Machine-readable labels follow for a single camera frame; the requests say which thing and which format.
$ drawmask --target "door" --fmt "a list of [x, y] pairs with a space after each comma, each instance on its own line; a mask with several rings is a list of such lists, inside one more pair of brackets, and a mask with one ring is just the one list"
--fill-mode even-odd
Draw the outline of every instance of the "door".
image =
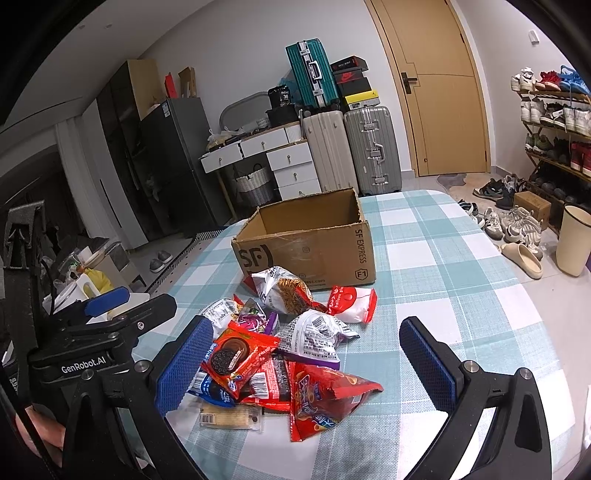
[[472, 60], [446, 0], [366, 0], [397, 81], [418, 174], [487, 170]]

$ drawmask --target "pile of snacks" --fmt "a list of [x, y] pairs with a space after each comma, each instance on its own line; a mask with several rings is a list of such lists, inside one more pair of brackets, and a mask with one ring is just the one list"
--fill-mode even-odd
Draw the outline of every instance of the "pile of snacks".
[[369, 323], [371, 288], [334, 287], [328, 305], [281, 267], [252, 274], [257, 299], [220, 299], [201, 314], [214, 342], [188, 392], [202, 399], [200, 425], [263, 429], [263, 407], [290, 414], [291, 440], [336, 426], [380, 384], [340, 372], [336, 347], [359, 338], [346, 323]]

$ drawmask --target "door handle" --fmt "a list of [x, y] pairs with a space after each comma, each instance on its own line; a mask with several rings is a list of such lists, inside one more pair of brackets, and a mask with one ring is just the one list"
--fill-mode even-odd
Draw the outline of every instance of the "door handle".
[[408, 75], [406, 74], [406, 72], [402, 72], [400, 74], [400, 76], [402, 77], [402, 83], [404, 84], [404, 91], [409, 94], [412, 95], [413, 91], [410, 89], [410, 82], [418, 82], [418, 78], [416, 77], [408, 77]]

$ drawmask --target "human hand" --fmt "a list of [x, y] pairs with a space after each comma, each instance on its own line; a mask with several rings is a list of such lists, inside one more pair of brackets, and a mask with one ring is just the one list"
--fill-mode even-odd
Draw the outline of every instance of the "human hand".
[[[61, 467], [61, 451], [64, 448], [64, 435], [66, 434], [66, 428], [55, 420], [37, 412], [32, 406], [27, 407], [25, 410], [27, 411], [33, 426], [37, 429], [41, 440], [45, 444], [51, 459], [56, 463], [57, 466]], [[25, 444], [29, 447], [29, 450], [40, 457], [41, 455], [39, 455], [37, 447], [35, 447], [35, 444], [31, 440], [31, 436], [27, 432], [25, 426], [22, 424], [22, 421], [18, 415], [16, 418], [16, 423], [18, 432], [21, 434]]]

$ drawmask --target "silver suitcase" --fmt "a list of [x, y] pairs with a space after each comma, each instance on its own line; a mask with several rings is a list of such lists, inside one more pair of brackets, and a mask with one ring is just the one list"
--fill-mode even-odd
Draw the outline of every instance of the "silver suitcase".
[[345, 114], [345, 128], [361, 195], [402, 190], [392, 118], [387, 107], [368, 106]]
[[359, 193], [342, 112], [318, 113], [302, 124], [322, 191], [353, 187]]

